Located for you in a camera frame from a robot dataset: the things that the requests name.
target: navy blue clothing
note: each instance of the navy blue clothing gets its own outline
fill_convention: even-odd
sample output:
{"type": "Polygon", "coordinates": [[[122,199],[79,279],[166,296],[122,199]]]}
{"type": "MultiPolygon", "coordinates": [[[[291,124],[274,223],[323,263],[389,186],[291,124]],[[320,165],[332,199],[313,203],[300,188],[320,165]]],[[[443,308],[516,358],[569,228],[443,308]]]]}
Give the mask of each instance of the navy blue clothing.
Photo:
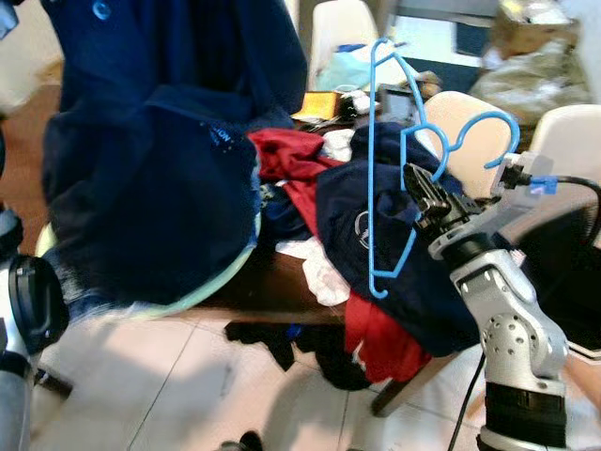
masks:
{"type": "MultiPolygon", "coordinates": [[[[397,122],[376,122],[374,124],[374,149],[376,150],[376,163],[397,164],[401,163],[400,139],[403,126],[397,122]]],[[[369,139],[369,127],[364,126],[355,131],[350,140],[352,150],[351,160],[367,160],[369,139]]],[[[415,135],[407,136],[407,154],[408,158],[413,160],[409,163],[417,164],[420,167],[431,167],[434,162],[433,156],[428,152],[420,142],[415,139],[415,135]]]]}
{"type": "MultiPolygon", "coordinates": [[[[377,148],[377,152],[394,149],[377,148]]],[[[434,172],[438,160],[423,147],[408,152],[408,162],[434,172]]],[[[396,279],[377,278],[389,295],[379,300],[368,285],[367,161],[357,160],[329,169],[317,178],[317,228],[326,255],[351,287],[395,318],[432,355],[442,356],[478,342],[478,328],[449,280],[442,262],[427,252],[418,236],[403,271],[396,279]]],[[[400,191],[400,167],[376,164],[376,268],[394,269],[408,239],[417,206],[400,191]]],[[[461,193],[461,183],[449,174],[441,183],[461,193]]]]}
{"type": "Polygon", "coordinates": [[[252,244],[246,133],[291,126],[304,94],[284,2],[42,4],[65,54],[43,165],[61,262],[86,287],[171,302],[252,244]]]}
{"type": "Polygon", "coordinates": [[[312,237],[309,227],[284,188],[270,183],[261,185],[261,239],[269,246],[279,241],[304,241],[312,237]]]}

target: white floor tile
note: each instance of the white floor tile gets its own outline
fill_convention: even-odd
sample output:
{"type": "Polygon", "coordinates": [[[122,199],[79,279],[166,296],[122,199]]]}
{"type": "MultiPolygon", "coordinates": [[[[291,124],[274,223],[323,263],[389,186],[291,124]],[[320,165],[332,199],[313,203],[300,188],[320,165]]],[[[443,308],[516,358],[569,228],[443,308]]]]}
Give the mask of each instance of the white floor tile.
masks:
{"type": "MultiPolygon", "coordinates": [[[[481,353],[480,345],[463,351],[432,381],[413,395],[408,400],[408,404],[456,421],[481,353]]],[[[470,399],[474,400],[484,389],[485,380],[482,371],[470,399]]],[[[464,421],[466,424],[480,427],[485,422],[485,409],[480,409],[472,418],[466,416],[464,421]]]]}
{"type": "Polygon", "coordinates": [[[567,375],[565,410],[567,413],[567,445],[570,449],[601,450],[601,412],[567,375]]]}
{"type": "MultiPolygon", "coordinates": [[[[433,413],[404,405],[388,418],[371,414],[376,394],[363,390],[351,393],[338,451],[444,451],[455,423],[433,413]]],[[[455,449],[477,451],[478,429],[462,427],[455,449]]]]}
{"type": "Polygon", "coordinates": [[[223,334],[223,329],[225,329],[225,326],[229,324],[229,322],[229,319],[201,319],[196,324],[196,327],[216,334],[223,334]]]}
{"type": "Polygon", "coordinates": [[[52,402],[47,397],[34,399],[31,449],[126,449],[192,331],[167,321],[73,326],[42,362],[73,381],[74,390],[54,414],[43,412],[41,404],[52,402]]]}
{"type": "Polygon", "coordinates": [[[455,52],[455,24],[416,17],[397,16],[396,42],[407,44],[397,49],[401,56],[461,66],[480,67],[480,58],[455,52]]]}
{"type": "Polygon", "coordinates": [[[372,386],[369,387],[369,390],[371,390],[374,393],[381,393],[381,391],[384,390],[384,388],[386,388],[386,385],[388,385],[389,381],[390,380],[372,383],[372,386]]]}
{"type": "Polygon", "coordinates": [[[269,450],[332,451],[346,400],[306,365],[284,373],[262,346],[196,329],[132,449],[209,451],[253,429],[269,450]]]}
{"type": "Polygon", "coordinates": [[[294,360],[302,365],[309,366],[312,369],[319,370],[319,363],[314,352],[302,352],[296,346],[292,347],[294,351],[294,360]]]}

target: pile of clothes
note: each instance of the pile of clothes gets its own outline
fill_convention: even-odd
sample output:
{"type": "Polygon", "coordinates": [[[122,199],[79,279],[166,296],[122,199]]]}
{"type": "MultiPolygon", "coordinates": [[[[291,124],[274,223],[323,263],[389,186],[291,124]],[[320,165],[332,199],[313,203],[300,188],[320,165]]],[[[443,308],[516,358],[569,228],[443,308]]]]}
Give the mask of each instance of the pile of clothes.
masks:
{"type": "MultiPolygon", "coordinates": [[[[382,270],[391,270],[400,258],[417,213],[400,191],[400,132],[397,123],[376,124],[376,260],[382,270]]],[[[350,139],[347,163],[326,156],[324,138],[316,134],[265,129],[249,138],[259,152],[266,194],[262,233],[280,252],[305,259],[307,283],[319,302],[347,302],[346,351],[364,364],[369,381],[407,381],[432,356],[477,343],[475,321],[448,270],[427,253],[427,242],[416,241],[397,279],[378,280],[387,298],[369,291],[367,127],[350,139]]],[[[439,164],[413,136],[408,162],[431,172],[439,164]]],[[[461,193],[452,175],[445,173],[440,182],[461,193]]]]}
{"type": "MultiPolygon", "coordinates": [[[[65,55],[59,113],[44,142],[45,257],[72,319],[190,308],[231,280],[260,238],[304,256],[320,302],[347,303],[346,351],[370,381],[405,381],[432,355],[477,342],[427,243],[417,241],[398,279],[378,281],[388,298],[371,296],[367,130],[352,135],[350,151],[289,130],[307,65],[283,2],[42,5],[65,55]]],[[[378,124],[382,270],[398,259],[416,213],[398,186],[399,134],[397,124],[378,124]]],[[[408,161],[438,165],[412,138],[408,161]]],[[[442,183],[461,190],[449,174],[442,183]]],[[[301,341],[298,331],[285,334],[301,341]]]]}

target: wooden table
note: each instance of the wooden table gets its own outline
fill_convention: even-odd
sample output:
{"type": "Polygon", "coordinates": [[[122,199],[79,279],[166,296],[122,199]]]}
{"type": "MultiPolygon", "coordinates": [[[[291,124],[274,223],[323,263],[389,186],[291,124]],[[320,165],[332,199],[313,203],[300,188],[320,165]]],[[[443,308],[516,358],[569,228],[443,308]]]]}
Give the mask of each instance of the wooden table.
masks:
{"type": "MultiPolygon", "coordinates": [[[[21,251],[33,254],[47,210],[41,189],[42,139],[54,114],[59,86],[44,86],[2,124],[7,141],[7,166],[0,181],[3,200],[23,220],[21,251]]],[[[344,323],[344,306],[325,307],[309,291],[302,262],[265,248],[257,248],[242,270],[222,289],[182,317],[242,321],[344,323]]]]}

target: logo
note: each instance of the logo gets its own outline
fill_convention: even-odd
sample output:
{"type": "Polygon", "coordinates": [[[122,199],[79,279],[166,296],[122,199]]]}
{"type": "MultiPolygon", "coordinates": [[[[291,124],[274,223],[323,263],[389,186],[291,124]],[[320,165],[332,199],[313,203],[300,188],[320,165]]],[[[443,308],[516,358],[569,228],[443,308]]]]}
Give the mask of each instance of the logo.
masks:
{"type": "Polygon", "coordinates": [[[367,211],[359,213],[355,218],[355,235],[365,249],[369,249],[369,222],[367,211]]]}
{"type": "Polygon", "coordinates": [[[219,146],[223,143],[229,143],[232,140],[232,137],[224,129],[209,127],[208,134],[210,134],[210,139],[213,140],[213,144],[215,144],[215,146],[219,146]]]}

